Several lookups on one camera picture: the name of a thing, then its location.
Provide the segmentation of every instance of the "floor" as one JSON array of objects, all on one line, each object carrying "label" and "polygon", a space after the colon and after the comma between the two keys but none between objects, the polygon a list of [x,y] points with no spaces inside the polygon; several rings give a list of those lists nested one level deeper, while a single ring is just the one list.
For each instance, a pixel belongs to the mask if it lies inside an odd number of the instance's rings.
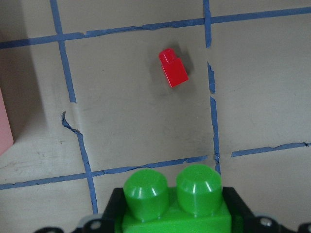
[{"label": "floor", "polygon": [[[256,214],[311,220],[309,0],[3,0],[0,232],[71,232],[141,167],[221,173]],[[189,80],[168,86],[173,48]]]}]

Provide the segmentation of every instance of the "red lego stud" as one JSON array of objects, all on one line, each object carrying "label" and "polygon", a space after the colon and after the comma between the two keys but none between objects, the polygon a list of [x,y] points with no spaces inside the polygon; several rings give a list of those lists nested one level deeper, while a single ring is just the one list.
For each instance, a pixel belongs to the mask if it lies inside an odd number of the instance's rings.
[{"label": "red lego stud", "polygon": [[166,49],[159,54],[162,68],[171,87],[187,81],[188,75],[180,58],[177,58],[173,49]]}]

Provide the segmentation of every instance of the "pink block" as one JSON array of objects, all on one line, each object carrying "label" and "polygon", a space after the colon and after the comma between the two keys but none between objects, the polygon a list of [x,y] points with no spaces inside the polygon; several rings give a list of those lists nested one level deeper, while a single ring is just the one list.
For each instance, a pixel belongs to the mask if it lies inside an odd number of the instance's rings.
[{"label": "pink block", "polygon": [[0,155],[13,145],[13,137],[0,89]]}]

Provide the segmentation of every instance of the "green lego brick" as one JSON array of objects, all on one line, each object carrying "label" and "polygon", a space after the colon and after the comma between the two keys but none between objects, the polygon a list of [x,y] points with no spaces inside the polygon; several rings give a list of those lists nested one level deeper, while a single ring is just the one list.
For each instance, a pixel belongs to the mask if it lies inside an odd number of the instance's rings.
[{"label": "green lego brick", "polygon": [[231,215],[223,201],[220,209],[209,216],[183,211],[177,201],[176,188],[169,189],[170,206],[161,217],[142,222],[129,209],[123,217],[123,233],[230,233]]},{"label": "green lego brick", "polygon": [[122,233],[230,233],[231,215],[221,177],[205,165],[191,165],[168,188],[161,173],[144,169],[124,185],[128,208]]}]

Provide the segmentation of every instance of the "blue tape line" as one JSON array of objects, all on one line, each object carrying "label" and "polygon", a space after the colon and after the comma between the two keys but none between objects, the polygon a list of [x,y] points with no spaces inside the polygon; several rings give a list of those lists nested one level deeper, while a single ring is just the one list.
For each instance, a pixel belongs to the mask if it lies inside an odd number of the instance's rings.
[{"label": "blue tape line", "polygon": [[[248,19],[293,16],[293,15],[310,14],[310,13],[311,13],[311,7],[302,7],[302,8],[286,9],[286,10],[255,12],[255,13],[228,15],[228,16],[217,16],[217,17],[211,17],[210,21],[211,21],[211,24],[226,23],[226,22],[241,21],[241,20],[248,20]],[[180,27],[198,26],[198,25],[203,25],[204,23],[205,23],[204,18],[196,18],[196,19],[166,22],[166,23],[145,24],[141,27],[123,27],[123,28],[114,28],[114,29],[94,30],[94,31],[88,31],[86,34],[65,33],[65,34],[58,34],[58,35],[22,39],[22,40],[0,42],[0,49],[15,48],[15,47],[28,46],[28,45],[46,44],[46,43],[66,41],[66,40],[92,38],[92,37],[97,37],[101,35],[129,32],[129,31],[156,30],[156,29],[169,28],[169,27],[180,28]]]},{"label": "blue tape line", "polygon": [[69,100],[70,102],[77,102],[76,95],[74,93],[73,89],[73,83],[72,83],[72,77],[71,77],[71,71],[69,67],[69,61],[66,53],[66,46],[64,41],[59,41],[59,51],[60,51],[60,57],[62,59],[62,64],[63,64],[63,70],[64,70],[64,75],[65,75],[65,80],[66,80],[66,85],[67,85],[67,90],[69,93]]},{"label": "blue tape line", "polygon": [[209,86],[209,91],[212,94],[215,94],[216,89],[215,89],[215,75],[212,67],[210,66],[209,63],[207,63],[207,70],[208,70],[208,86]]},{"label": "blue tape line", "polygon": [[103,30],[94,30],[87,31],[83,38],[96,37],[101,35],[107,35],[112,33],[121,33],[121,32],[129,32],[129,31],[154,31],[161,28],[182,28],[182,27],[190,27],[202,25],[204,23],[202,18],[196,19],[188,19],[188,20],[180,20],[180,21],[172,21],[165,23],[152,23],[152,24],[144,24],[140,27],[131,26],[131,27],[123,27],[123,28],[113,28],[113,29],[103,29]]},{"label": "blue tape line", "polygon": [[[73,129],[66,120],[63,121],[63,125],[66,128],[73,131],[75,134],[80,133],[78,130]],[[200,162],[206,159],[207,159],[207,156],[198,156],[198,157],[191,157],[191,158],[186,158],[186,159],[177,159],[177,160],[171,160],[171,161],[165,161],[165,162],[159,162],[159,163],[153,163],[153,164],[146,164],[142,166],[121,167],[121,168],[116,168],[116,169],[94,171],[94,172],[90,172],[89,174],[80,173],[80,174],[74,174],[74,175],[68,175],[68,176],[59,176],[59,177],[26,181],[23,183],[6,183],[6,184],[0,184],[0,190],[10,189],[10,188],[28,187],[28,186],[48,184],[48,183],[57,183],[57,182],[63,182],[63,181],[80,180],[80,179],[85,179],[88,177],[102,176],[104,174],[122,173],[122,172],[134,170],[137,168],[144,168],[144,167],[155,168],[155,167],[162,167],[162,166],[178,165],[178,164],[183,164],[183,163],[194,163],[194,162]]]},{"label": "blue tape line", "polygon": [[87,152],[86,152],[86,149],[85,149],[85,146],[84,146],[83,134],[80,133],[78,130],[73,129],[69,125],[69,123],[66,121],[65,115],[66,115],[66,112],[64,112],[62,114],[62,124],[63,124],[64,127],[66,127],[67,129],[71,130],[72,132],[74,132],[77,135],[77,137],[78,137],[78,142],[79,142],[80,152],[81,152],[81,156],[82,156],[82,161],[83,161],[83,164],[84,164],[84,168],[86,170],[86,178],[87,178],[88,188],[89,188],[89,192],[90,192],[93,213],[97,214],[98,213],[98,207],[97,207],[95,186],[94,186],[91,166],[89,164]]},{"label": "blue tape line", "polygon": [[119,167],[119,168],[112,168],[102,171],[94,171],[92,172],[93,176],[102,176],[105,174],[116,174],[116,173],[123,173],[131,170],[135,170],[138,168],[155,168],[155,167],[163,167],[163,166],[173,166],[178,164],[184,164],[184,163],[195,163],[200,162],[207,159],[207,155],[204,156],[198,156],[198,157],[191,157],[191,158],[185,158],[185,159],[176,159],[176,160],[170,160],[170,161],[164,161],[164,162],[158,162],[158,163],[152,163],[152,164],[145,164],[141,166],[126,166],[126,167]]},{"label": "blue tape line", "polygon": [[232,152],[231,157],[265,153],[265,152],[271,152],[271,151],[276,151],[276,150],[287,150],[287,149],[293,149],[293,148],[298,148],[298,147],[309,147],[310,145],[311,143],[296,142],[296,143],[280,145],[277,147],[261,147],[261,148],[255,148],[255,149],[249,149],[249,150],[239,150],[239,151]]},{"label": "blue tape line", "polygon": [[57,34],[63,34],[62,24],[60,21],[60,15],[57,6],[57,0],[50,0],[50,5],[52,9],[52,15],[54,20],[54,26]]},{"label": "blue tape line", "polygon": [[85,178],[86,178],[86,174],[80,173],[80,174],[74,174],[74,175],[68,175],[68,176],[58,176],[58,177],[45,178],[45,179],[40,179],[40,180],[26,181],[22,183],[6,183],[6,184],[0,184],[0,190],[10,189],[10,188],[28,187],[28,186],[47,184],[47,183],[56,183],[56,182],[63,182],[63,181],[73,181],[73,180],[79,180],[79,179],[85,179]]},{"label": "blue tape line", "polygon": [[[57,0],[50,0],[50,4],[51,4],[51,9],[52,9],[56,33],[58,35],[63,35],[62,24],[60,21],[60,16],[59,16],[59,11],[58,11],[58,6],[57,6]],[[66,53],[65,42],[63,40],[58,41],[58,45],[59,45],[60,56],[62,59],[67,90],[69,93],[69,100],[70,100],[70,102],[76,103],[77,100],[76,100],[76,96],[75,96],[74,89],[73,89],[71,71],[70,71],[69,61],[68,61],[68,57],[67,57],[67,53]]]},{"label": "blue tape line", "polygon": [[218,138],[218,121],[217,121],[217,106],[216,100],[213,97],[209,97],[210,109],[212,116],[212,126],[214,131],[214,160],[216,163],[215,170],[220,174],[220,152],[219,152],[219,138]]},{"label": "blue tape line", "polygon": [[211,28],[211,14],[209,10],[209,0],[203,0],[203,8],[204,8],[205,43],[206,48],[209,48],[212,43],[212,28]]},{"label": "blue tape line", "polygon": [[233,22],[233,21],[281,17],[281,16],[293,16],[293,15],[302,15],[302,14],[310,14],[310,13],[311,13],[311,7],[302,7],[302,8],[294,8],[294,9],[263,11],[263,12],[254,12],[254,13],[237,14],[237,15],[229,15],[229,16],[216,16],[216,17],[211,18],[211,23],[227,23],[227,22]]}]

